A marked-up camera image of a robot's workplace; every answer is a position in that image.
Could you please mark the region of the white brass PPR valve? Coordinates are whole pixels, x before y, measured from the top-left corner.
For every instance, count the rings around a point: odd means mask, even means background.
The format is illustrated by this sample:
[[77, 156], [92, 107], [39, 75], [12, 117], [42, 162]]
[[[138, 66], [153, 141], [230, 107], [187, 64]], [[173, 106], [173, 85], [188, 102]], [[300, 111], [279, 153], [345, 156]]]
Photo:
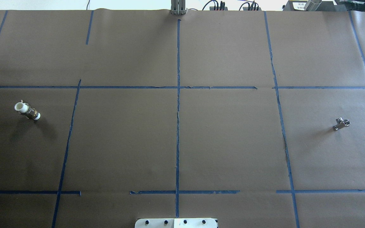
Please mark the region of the white brass PPR valve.
[[14, 110], [20, 115], [23, 115], [27, 119], [33, 121], [39, 120], [42, 116], [39, 111], [37, 111], [35, 108], [32, 108], [30, 104], [23, 102], [23, 100], [14, 105]]

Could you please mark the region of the chrome tee pipe fitting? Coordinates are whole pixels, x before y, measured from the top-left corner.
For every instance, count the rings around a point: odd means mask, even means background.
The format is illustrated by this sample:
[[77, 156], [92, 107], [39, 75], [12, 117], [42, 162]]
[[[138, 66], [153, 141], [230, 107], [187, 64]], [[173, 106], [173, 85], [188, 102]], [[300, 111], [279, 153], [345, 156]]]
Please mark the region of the chrome tee pipe fitting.
[[333, 126], [334, 131], [338, 131], [345, 127], [350, 126], [350, 121], [348, 119], [343, 119], [342, 117], [336, 118], [336, 125]]

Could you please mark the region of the brown paper table cover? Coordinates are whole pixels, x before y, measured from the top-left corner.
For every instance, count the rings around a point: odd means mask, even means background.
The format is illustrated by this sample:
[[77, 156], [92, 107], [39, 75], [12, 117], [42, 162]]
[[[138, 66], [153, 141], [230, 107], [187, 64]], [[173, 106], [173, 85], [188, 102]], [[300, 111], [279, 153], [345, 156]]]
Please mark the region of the brown paper table cover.
[[0, 228], [198, 217], [365, 228], [365, 12], [0, 10]]

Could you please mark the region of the black box under cylinder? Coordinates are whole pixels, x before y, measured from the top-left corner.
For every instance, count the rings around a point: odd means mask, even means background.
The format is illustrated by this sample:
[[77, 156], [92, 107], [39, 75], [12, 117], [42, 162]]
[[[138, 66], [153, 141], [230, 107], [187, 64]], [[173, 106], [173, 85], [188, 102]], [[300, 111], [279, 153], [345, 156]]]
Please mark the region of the black box under cylinder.
[[282, 11], [320, 11], [333, 12], [337, 11], [338, 5], [334, 1], [323, 0], [289, 0], [283, 7]]

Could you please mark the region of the aluminium frame post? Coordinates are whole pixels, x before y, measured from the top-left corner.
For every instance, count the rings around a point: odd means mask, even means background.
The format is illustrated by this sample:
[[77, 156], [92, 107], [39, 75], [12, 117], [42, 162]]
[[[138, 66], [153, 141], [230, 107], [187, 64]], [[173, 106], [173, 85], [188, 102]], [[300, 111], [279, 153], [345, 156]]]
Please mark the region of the aluminium frame post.
[[185, 15], [187, 12], [185, 0], [171, 0], [171, 15]]

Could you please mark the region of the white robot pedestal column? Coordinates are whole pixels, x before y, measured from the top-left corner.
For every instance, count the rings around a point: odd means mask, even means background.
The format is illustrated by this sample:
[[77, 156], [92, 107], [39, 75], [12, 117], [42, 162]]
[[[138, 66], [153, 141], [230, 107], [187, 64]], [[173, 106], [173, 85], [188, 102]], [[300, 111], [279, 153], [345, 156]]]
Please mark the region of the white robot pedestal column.
[[138, 219], [135, 228], [218, 228], [214, 218], [148, 218]]

